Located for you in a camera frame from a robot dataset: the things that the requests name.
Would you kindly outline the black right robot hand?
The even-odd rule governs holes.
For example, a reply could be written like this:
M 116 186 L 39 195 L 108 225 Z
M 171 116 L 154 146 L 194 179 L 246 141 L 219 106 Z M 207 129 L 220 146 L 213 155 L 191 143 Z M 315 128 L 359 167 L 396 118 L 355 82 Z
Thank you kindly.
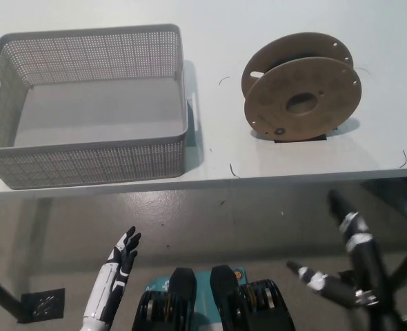
M 355 285 L 348 285 L 337 277 L 314 271 L 295 261 L 288 261 L 286 266 L 313 292 L 342 307 L 392 309 L 395 305 L 393 290 L 378 245 L 364 218 L 336 190 L 328 193 L 328 205 L 344 239 Z

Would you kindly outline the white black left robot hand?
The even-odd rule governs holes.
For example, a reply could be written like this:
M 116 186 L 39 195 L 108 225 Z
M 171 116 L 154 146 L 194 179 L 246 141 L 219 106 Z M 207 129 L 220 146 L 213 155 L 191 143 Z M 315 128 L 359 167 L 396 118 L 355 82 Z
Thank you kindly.
M 83 314 L 82 330 L 109 330 L 138 254 L 141 234 L 132 226 L 102 265 Z

